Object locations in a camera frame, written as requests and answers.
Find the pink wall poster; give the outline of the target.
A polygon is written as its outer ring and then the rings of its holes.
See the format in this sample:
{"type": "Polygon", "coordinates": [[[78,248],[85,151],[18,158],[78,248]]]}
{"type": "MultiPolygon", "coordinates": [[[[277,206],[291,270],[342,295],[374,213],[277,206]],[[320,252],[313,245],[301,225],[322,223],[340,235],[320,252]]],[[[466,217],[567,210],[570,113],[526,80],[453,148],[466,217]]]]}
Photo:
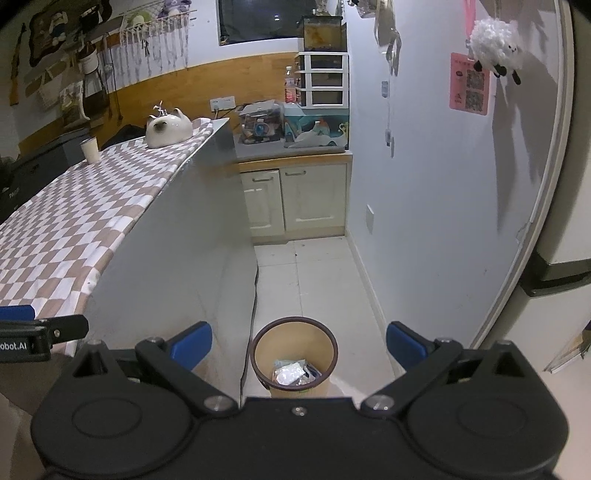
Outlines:
{"type": "Polygon", "coordinates": [[[453,110],[486,116],[489,107],[490,72],[477,71],[469,56],[452,53],[450,100],[453,110]]]}

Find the glass fish tank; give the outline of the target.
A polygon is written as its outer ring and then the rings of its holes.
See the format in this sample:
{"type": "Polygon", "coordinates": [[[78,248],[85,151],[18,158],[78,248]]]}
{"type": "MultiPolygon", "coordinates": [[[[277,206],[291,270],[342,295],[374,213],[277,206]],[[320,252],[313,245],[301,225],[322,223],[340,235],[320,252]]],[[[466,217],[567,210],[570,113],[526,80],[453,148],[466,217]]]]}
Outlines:
{"type": "Polygon", "coordinates": [[[304,16],[300,25],[305,51],[342,52],[346,49],[342,16],[304,16]]]}

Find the white cup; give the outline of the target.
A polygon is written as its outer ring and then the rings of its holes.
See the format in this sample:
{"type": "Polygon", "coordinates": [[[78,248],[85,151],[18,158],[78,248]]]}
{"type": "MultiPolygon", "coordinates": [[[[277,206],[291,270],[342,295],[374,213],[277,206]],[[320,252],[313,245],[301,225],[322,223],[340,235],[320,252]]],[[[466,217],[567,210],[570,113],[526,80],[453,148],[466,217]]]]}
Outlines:
{"type": "Polygon", "coordinates": [[[100,161],[101,153],[99,151],[97,139],[95,137],[83,140],[80,143],[80,148],[88,164],[95,164],[100,161]]]}

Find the white wall socket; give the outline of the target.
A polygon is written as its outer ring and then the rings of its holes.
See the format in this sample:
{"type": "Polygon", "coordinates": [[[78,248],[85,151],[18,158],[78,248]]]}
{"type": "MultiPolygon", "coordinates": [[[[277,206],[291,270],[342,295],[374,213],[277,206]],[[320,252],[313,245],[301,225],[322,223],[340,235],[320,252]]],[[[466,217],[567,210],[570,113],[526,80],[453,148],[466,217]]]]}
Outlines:
{"type": "Polygon", "coordinates": [[[211,111],[231,110],[235,109],[235,96],[217,97],[209,100],[211,111]]]}

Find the white drawer organizer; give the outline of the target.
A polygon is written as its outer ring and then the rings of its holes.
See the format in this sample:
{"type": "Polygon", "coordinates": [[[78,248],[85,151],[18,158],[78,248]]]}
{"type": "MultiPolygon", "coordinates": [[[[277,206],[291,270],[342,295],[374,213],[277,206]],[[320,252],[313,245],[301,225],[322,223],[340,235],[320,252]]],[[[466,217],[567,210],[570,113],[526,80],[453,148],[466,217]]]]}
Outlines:
{"type": "Polygon", "coordinates": [[[298,52],[294,67],[297,104],[301,108],[349,108],[348,53],[298,52]]]}

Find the white fluffy sheep toy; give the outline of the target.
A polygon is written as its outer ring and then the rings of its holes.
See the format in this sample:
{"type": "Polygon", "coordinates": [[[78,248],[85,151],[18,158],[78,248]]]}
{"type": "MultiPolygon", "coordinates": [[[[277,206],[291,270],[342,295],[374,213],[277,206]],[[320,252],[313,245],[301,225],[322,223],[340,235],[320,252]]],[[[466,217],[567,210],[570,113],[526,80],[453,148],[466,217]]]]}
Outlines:
{"type": "Polygon", "coordinates": [[[469,37],[474,70],[491,71],[497,78],[511,77],[521,85],[519,71],[523,67],[523,49],[517,30],[497,18],[476,20],[469,37]]]}

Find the dark window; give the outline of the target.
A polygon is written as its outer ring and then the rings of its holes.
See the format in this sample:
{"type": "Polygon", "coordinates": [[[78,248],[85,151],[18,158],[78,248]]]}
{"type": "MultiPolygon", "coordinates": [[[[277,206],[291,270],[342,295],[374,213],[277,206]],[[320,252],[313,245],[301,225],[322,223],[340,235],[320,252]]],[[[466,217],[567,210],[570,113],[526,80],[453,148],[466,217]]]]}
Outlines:
{"type": "Polygon", "coordinates": [[[217,2],[221,45],[297,38],[301,19],[315,0],[223,0],[217,2]]]}

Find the clear box with toys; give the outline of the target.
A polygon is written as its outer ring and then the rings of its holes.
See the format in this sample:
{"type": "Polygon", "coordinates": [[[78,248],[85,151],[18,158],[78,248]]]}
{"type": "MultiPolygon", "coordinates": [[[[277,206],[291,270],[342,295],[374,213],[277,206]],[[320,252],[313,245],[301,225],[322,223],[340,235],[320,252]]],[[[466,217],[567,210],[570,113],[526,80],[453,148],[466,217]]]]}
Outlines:
{"type": "Polygon", "coordinates": [[[266,100],[246,105],[238,112],[239,141],[259,144],[283,138],[283,103],[266,100]]]}

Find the cream cabinet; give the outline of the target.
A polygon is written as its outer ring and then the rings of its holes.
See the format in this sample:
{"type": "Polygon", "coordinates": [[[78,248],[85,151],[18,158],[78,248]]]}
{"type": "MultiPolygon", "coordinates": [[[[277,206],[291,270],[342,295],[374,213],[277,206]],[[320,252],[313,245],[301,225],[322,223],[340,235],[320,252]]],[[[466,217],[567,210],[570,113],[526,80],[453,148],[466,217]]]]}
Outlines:
{"type": "Polygon", "coordinates": [[[352,163],[349,152],[239,162],[253,242],[345,234],[352,163]]]}

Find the dark shaped wall rug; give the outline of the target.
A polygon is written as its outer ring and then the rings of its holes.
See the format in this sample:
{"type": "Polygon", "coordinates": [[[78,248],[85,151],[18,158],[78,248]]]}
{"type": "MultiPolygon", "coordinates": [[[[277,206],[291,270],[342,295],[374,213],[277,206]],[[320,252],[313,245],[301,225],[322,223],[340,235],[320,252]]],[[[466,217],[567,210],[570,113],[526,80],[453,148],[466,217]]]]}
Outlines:
{"type": "Polygon", "coordinates": [[[36,67],[57,52],[69,36],[88,33],[109,20],[112,10],[108,0],[51,1],[29,22],[29,65],[36,67]]]}

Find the white ceramic cat figurine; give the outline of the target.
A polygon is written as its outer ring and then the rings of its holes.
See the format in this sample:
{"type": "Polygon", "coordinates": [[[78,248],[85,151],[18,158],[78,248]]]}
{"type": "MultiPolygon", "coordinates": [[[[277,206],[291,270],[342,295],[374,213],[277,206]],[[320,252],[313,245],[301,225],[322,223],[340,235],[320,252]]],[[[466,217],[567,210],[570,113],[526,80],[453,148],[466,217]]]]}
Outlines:
{"type": "Polygon", "coordinates": [[[150,149],[162,148],[184,142],[192,137],[192,123],[179,109],[171,113],[150,115],[146,123],[145,142],[150,149]]]}

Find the colourful illustrated box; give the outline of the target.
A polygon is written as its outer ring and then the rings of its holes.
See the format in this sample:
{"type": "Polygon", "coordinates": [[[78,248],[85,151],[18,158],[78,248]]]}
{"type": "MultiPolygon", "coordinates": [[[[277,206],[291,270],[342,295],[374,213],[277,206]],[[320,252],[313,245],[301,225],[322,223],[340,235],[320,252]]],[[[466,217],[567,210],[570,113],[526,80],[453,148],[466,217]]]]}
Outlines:
{"type": "Polygon", "coordinates": [[[349,148],[349,110],[283,106],[284,147],[349,148]]]}

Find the macrame wall hanging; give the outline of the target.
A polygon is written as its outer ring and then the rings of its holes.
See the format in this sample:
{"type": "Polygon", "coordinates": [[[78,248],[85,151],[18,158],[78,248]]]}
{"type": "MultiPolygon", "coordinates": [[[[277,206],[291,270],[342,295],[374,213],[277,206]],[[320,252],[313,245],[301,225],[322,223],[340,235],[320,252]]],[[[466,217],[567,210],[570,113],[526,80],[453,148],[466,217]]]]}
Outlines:
{"type": "Polygon", "coordinates": [[[97,42],[109,92],[186,69],[190,1],[128,1],[97,42]]]}

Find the pink labelled bottle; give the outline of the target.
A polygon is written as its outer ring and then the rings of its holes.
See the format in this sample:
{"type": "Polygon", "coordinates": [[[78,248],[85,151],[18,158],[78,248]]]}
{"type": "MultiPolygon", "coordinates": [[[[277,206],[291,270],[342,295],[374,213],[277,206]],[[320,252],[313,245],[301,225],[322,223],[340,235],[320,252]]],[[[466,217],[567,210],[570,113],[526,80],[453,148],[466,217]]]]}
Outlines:
{"type": "Polygon", "coordinates": [[[286,76],[284,76],[284,102],[297,102],[296,78],[294,78],[293,67],[290,65],[287,65],[286,76]]]}

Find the checkered brown white tablecloth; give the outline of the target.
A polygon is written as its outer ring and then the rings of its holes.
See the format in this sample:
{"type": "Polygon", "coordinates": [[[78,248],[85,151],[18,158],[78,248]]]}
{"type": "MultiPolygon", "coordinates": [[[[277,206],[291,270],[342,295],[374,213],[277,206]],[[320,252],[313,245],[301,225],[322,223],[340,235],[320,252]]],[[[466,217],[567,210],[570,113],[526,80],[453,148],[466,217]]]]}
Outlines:
{"type": "Polygon", "coordinates": [[[81,314],[113,347],[169,337],[204,317],[197,292],[197,154],[214,133],[151,149],[108,148],[56,178],[1,227],[1,309],[81,314]]]}

